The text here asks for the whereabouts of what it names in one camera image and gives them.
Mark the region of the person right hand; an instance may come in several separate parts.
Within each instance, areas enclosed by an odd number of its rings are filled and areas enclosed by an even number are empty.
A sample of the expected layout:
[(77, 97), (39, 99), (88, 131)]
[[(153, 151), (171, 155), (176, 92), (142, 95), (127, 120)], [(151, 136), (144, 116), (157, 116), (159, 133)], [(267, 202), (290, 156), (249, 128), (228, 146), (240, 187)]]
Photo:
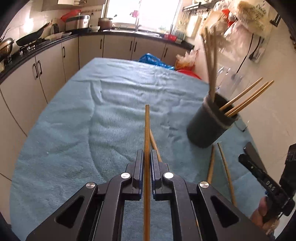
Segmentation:
[(266, 216), (267, 211), (268, 211), (268, 206), (267, 206), (267, 197), (262, 197), (259, 202), (258, 208), (252, 213), (250, 216), (250, 220), (260, 227), (265, 233), (268, 235), (272, 234), (274, 230), (278, 227), (279, 225), (279, 220), (274, 217), (270, 219), (267, 222), (263, 221), (263, 218)]

